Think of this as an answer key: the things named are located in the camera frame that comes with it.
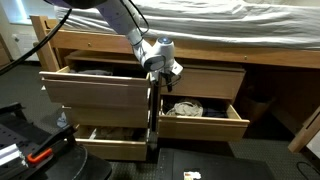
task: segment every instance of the white mattress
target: white mattress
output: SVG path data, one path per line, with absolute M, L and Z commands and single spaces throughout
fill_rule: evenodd
M 320 50 L 320 7 L 250 4 L 242 0 L 133 2 L 150 24 L 147 36 Z M 60 7 L 55 10 L 59 19 L 67 11 Z M 74 10 L 65 29 L 114 33 L 95 9 Z

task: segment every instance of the wooden drawer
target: wooden drawer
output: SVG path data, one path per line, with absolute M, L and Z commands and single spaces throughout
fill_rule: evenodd
M 161 89 L 163 95 L 194 96 L 228 99 L 234 101 L 245 71 L 241 68 L 184 68 L 181 80 L 168 92 Z
M 148 109 L 148 75 L 134 78 L 71 74 L 69 71 L 67 66 L 57 73 L 40 72 L 52 102 L 68 107 L 134 106 Z
M 232 107 L 225 102 L 228 118 L 188 117 L 164 115 L 161 108 L 158 121 L 160 138 L 235 141 L 244 135 L 249 120 L 243 120 Z
M 75 125 L 148 127 L 149 111 L 145 108 L 63 107 L 63 111 L 66 114 L 68 123 Z
M 144 161 L 147 154 L 147 129 L 145 135 L 138 141 L 90 139 L 95 127 L 78 126 L 75 133 L 77 143 L 84 145 L 87 150 L 99 158 L 108 160 Z

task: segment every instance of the drawer front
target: drawer front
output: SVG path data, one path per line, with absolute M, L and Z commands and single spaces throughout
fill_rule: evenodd
M 159 137 L 173 139 L 236 141 L 240 140 L 250 123 L 227 105 L 228 118 L 168 116 L 160 112 Z
M 112 127 L 148 127 L 147 108 L 82 108 L 63 107 L 70 124 L 112 126 Z
M 83 135 L 85 126 L 78 128 L 75 134 L 78 144 L 84 145 L 88 152 L 102 159 L 144 161 L 147 155 L 147 143 L 144 141 L 90 139 L 90 133 Z
M 181 80 L 168 92 L 161 89 L 163 95 L 211 97 L 234 100 L 244 77 L 244 71 L 222 71 L 185 68 Z
M 52 102 L 66 106 L 147 107 L 148 78 L 40 72 Z

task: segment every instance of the dark floor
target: dark floor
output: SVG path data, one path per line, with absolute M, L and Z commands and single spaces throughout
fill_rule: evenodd
M 61 105 L 50 102 L 46 91 L 41 91 L 38 65 L 20 65 L 0 76 L 0 103 L 20 102 L 26 107 L 27 118 L 50 133 L 58 130 L 56 120 Z M 239 142 L 199 142 L 159 140 L 158 147 L 171 147 L 264 161 L 276 179 L 304 179 L 296 168 L 299 161 L 308 162 L 301 154 L 292 154 L 287 146 L 292 135 L 272 116 L 250 127 L 245 138 Z M 111 179 L 151 180 L 155 178 L 157 150 L 149 151 L 146 163 L 112 162 Z M 303 171 L 309 179 L 320 177 L 309 168 Z

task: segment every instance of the bed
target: bed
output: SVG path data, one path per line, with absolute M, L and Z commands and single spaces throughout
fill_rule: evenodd
M 295 72 L 296 75 L 296 72 L 302 73 L 301 77 L 308 78 L 308 81 L 304 78 L 287 81 L 292 74 L 271 72 L 274 83 L 270 84 L 269 89 L 281 87 L 274 88 L 280 102 L 276 105 L 281 107 L 275 108 L 275 111 L 279 115 L 277 117 L 284 119 L 280 121 L 296 134 L 289 146 L 293 152 L 301 150 L 319 130 L 320 122 L 315 119 L 320 107 L 317 93 L 320 86 L 315 82 L 320 68 L 320 28 L 316 23 L 320 19 L 320 8 L 250 4 L 239 0 L 223 3 L 205 0 L 196 3 L 187 0 L 152 1 L 156 5 L 144 5 L 142 0 L 134 2 L 151 26 L 146 39 L 153 43 L 155 37 L 160 35 L 173 38 L 178 59 L 189 59 L 194 63 L 271 65 L 262 69 L 290 67 L 286 69 L 288 72 Z M 56 12 L 57 17 L 61 18 L 65 9 L 56 8 Z M 45 16 L 32 16 L 31 19 L 38 39 L 42 39 L 57 23 L 57 20 Z M 95 11 L 74 11 L 70 19 L 40 52 L 48 71 L 59 70 L 63 66 L 63 58 L 73 50 L 132 55 L 126 38 L 115 35 Z M 312 93 L 308 92 L 308 88 L 313 89 Z M 308 94 L 312 98 L 299 98 L 299 104 L 296 104 L 292 97 L 297 94 Z M 290 115 L 279 109 L 288 110 Z

